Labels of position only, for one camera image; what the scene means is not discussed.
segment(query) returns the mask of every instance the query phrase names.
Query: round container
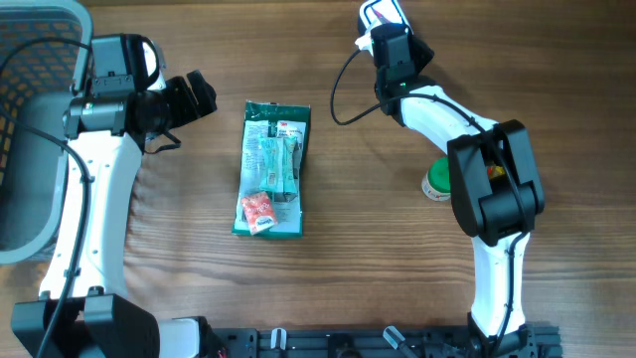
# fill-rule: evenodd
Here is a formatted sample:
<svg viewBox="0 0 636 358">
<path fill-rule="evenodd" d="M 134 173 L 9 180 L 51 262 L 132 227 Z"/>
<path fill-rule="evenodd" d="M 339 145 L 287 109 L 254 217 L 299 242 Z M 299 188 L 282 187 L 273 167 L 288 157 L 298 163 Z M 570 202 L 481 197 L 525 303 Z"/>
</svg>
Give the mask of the round container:
<svg viewBox="0 0 636 358">
<path fill-rule="evenodd" d="M 421 181 L 421 190 L 434 201 L 450 199 L 450 175 L 448 172 L 448 158 L 435 160 Z"/>
</svg>

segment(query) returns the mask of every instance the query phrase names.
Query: snack package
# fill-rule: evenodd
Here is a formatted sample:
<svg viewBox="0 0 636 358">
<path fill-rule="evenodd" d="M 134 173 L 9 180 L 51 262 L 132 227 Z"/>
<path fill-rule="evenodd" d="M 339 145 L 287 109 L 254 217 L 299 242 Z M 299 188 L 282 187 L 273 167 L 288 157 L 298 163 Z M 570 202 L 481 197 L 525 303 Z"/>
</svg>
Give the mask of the snack package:
<svg viewBox="0 0 636 358">
<path fill-rule="evenodd" d="M 241 199 L 266 191 L 278 224 L 256 235 L 268 239 L 302 237 L 304 214 L 300 182 L 309 142 L 310 117 L 311 109 L 306 105 L 252 101 L 245 105 L 233 234 L 250 234 Z M 276 155 L 273 155 L 274 147 L 278 150 Z"/>
<path fill-rule="evenodd" d="M 247 217 L 250 234 L 256 235 L 278 224 L 267 193 L 247 195 L 240 199 L 240 204 Z"/>
</svg>

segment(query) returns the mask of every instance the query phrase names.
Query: gray bin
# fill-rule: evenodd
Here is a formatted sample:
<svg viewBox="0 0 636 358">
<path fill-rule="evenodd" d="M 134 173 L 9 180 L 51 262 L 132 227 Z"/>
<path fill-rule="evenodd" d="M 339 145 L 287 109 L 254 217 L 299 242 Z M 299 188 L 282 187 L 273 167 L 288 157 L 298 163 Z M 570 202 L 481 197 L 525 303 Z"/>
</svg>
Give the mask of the gray bin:
<svg viewBox="0 0 636 358">
<path fill-rule="evenodd" d="M 92 22 L 71 0 L 2 1 L 0 60 L 41 37 L 90 43 Z M 80 84 L 88 51 L 44 43 L 14 57 L 0 79 L 0 105 L 14 118 L 64 139 L 62 117 Z M 55 144 L 0 115 L 0 265 L 45 261 L 55 249 L 67 184 L 68 156 Z"/>
</svg>

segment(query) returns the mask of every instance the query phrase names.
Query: green lid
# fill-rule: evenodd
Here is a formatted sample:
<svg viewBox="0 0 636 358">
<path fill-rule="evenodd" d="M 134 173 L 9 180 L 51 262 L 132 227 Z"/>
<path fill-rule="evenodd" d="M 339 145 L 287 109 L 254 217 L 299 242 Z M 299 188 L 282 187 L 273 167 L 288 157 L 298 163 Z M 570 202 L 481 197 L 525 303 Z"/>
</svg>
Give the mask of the green lid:
<svg viewBox="0 0 636 358">
<path fill-rule="evenodd" d="M 448 173 L 448 158 L 442 157 L 428 169 L 428 183 L 440 193 L 450 193 L 450 175 Z"/>
</svg>

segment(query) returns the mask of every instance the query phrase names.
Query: wooden surface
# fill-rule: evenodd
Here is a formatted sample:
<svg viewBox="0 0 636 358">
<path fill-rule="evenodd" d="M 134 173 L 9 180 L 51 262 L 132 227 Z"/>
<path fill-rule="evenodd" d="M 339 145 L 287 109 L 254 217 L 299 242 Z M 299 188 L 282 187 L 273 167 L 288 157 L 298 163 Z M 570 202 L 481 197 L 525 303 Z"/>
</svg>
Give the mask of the wooden surface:
<svg viewBox="0 0 636 358">
<path fill-rule="evenodd" d="M 134 186 L 125 273 L 159 318 L 215 327 L 464 324 L 474 293 L 469 239 L 420 180 L 442 155 L 373 113 L 338 127 L 328 96 L 353 52 L 359 3 L 92 8 L 96 34 L 158 43 L 169 76 L 200 69 L 219 111 L 175 130 L 183 149 L 146 156 Z M 436 52 L 424 72 L 471 110 L 530 131 L 546 190 L 524 267 L 529 321 L 561 328 L 567 357 L 636 356 L 636 7 L 630 1 L 405 1 Z M 337 111 L 375 103 L 368 56 Z M 306 236 L 230 234 L 246 99 L 311 104 Z M 0 357 L 25 354 L 14 302 L 46 264 L 0 268 Z"/>
</svg>

